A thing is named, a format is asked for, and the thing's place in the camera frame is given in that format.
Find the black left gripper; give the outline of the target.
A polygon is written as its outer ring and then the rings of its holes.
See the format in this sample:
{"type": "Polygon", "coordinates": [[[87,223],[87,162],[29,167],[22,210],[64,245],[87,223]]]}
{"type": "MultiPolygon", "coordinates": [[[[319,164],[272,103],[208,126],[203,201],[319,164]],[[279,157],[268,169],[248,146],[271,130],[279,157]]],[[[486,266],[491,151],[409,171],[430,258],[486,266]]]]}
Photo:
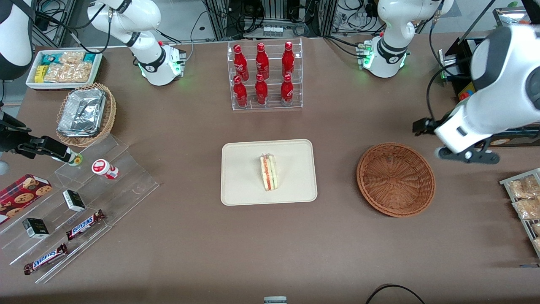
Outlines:
{"type": "Polygon", "coordinates": [[[440,126],[440,120],[430,118],[419,119],[413,123],[412,132],[415,136],[421,136],[424,133],[435,134],[435,130],[440,126]]]}

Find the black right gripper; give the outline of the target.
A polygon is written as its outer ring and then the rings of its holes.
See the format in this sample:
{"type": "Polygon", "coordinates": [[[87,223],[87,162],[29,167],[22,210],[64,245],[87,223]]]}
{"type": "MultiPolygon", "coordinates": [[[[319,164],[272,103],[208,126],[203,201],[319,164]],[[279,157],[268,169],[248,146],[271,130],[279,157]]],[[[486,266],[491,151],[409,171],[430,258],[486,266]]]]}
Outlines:
{"type": "Polygon", "coordinates": [[[6,112],[1,112],[0,150],[20,154],[29,159],[36,155],[47,155],[57,161],[73,163],[73,151],[52,137],[42,136],[40,141],[31,141],[32,131],[21,121],[6,112]]]}

